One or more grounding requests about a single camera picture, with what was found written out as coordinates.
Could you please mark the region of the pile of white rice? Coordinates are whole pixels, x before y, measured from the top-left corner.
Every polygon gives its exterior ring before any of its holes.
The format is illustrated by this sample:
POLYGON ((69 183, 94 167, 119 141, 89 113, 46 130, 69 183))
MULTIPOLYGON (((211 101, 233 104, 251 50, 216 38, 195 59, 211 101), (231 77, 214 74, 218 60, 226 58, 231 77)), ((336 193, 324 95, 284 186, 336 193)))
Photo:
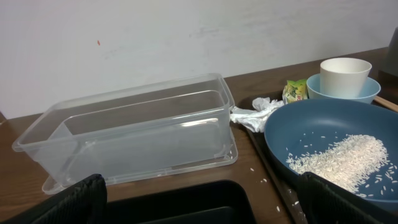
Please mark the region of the pile of white rice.
POLYGON ((347 134, 325 151, 290 152, 285 162, 298 174, 314 173, 362 198, 397 192, 397 165, 374 136, 347 134))

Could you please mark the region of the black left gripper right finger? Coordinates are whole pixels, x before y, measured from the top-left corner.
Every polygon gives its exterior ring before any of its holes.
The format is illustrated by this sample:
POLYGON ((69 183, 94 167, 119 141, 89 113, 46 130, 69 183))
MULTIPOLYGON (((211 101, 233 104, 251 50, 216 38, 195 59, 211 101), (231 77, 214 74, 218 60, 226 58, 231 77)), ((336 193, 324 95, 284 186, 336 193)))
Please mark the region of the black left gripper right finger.
POLYGON ((297 196, 310 224, 397 223, 397 215, 311 172, 298 177, 297 196))

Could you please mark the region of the wooden chopstick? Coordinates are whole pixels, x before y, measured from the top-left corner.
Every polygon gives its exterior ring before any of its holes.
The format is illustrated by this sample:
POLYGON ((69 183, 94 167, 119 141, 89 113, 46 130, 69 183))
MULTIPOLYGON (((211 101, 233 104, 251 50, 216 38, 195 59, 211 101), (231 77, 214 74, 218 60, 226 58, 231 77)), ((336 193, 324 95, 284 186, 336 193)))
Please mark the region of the wooden chopstick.
POLYGON ((388 101, 388 100, 386 100, 384 98, 381 98, 380 96, 376 96, 374 98, 374 101, 379 103, 380 105, 383 105, 384 107, 386 107, 386 108, 388 108, 388 109, 390 109, 392 111, 398 112, 398 105, 396 105, 393 102, 390 102, 390 101, 388 101))

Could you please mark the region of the dark blue plate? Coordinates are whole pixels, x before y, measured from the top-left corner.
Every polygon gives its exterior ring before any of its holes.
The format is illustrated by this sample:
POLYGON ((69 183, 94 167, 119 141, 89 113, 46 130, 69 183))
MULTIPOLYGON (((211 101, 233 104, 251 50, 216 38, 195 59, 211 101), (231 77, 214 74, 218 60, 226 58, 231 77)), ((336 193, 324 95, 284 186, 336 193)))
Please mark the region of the dark blue plate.
POLYGON ((296 188, 299 177, 287 159, 325 152, 350 135, 382 141, 388 165, 360 187, 367 200, 389 212, 397 211, 397 113, 351 100, 303 100, 277 109, 268 118, 264 139, 280 177, 296 188))

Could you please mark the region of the yellow green snack wrapper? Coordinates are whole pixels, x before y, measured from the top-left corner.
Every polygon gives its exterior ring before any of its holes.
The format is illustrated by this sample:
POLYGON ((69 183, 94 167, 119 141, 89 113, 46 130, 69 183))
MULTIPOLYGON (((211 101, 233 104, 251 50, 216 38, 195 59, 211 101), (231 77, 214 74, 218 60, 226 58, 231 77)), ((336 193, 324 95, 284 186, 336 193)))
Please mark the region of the yellow green snack wrapper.
POLYGON ((282 100, 285 104, 308 99, 307 79, 297 81, 287 80, 282 91, 282 100))

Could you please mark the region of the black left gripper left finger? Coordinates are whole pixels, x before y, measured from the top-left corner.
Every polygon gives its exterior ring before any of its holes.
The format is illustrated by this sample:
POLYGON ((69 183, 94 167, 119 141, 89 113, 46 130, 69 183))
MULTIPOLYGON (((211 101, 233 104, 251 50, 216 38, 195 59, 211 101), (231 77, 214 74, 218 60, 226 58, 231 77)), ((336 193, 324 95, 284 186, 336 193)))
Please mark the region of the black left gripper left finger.
POLYGON ((106 204, 104 178, 93 174, 2 224, 101 223, 106 204))

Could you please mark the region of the white tissue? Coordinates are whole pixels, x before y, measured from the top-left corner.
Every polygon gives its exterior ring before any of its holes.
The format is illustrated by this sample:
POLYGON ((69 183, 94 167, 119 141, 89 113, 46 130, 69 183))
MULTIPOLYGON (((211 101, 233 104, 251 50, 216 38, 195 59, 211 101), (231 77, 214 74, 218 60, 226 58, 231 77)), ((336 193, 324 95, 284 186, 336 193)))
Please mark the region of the white tissue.
POLYGON ((245 110, 235 106, 231 110, 230 121, 242 124, 254 133, 263 133, 269 116, 284 105, 282 100, 271 100, 269 97, 256 98, 252 101, 254 110, 245 110))

